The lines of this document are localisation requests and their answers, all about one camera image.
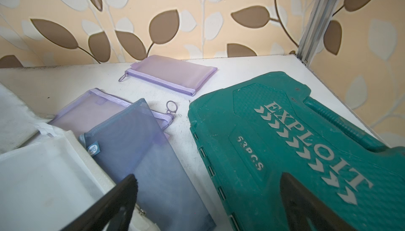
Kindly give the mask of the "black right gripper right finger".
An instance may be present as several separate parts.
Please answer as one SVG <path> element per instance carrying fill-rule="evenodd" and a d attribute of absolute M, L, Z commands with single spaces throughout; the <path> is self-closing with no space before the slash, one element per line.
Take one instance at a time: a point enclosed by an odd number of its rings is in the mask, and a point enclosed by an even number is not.
<path fill-rule="evenodd" d="M 355 230 L 291 174 L 282 173 L 279 187 L 291 231 Z"/>

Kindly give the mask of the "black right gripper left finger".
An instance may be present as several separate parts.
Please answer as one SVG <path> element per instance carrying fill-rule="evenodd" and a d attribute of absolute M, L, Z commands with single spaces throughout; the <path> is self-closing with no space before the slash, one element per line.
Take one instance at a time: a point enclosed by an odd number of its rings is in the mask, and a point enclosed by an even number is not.
<path fill-rule="evenodd" d="M 137 201 L 138 182 L 128 175 L 64 231 L 127 231 Z"/>

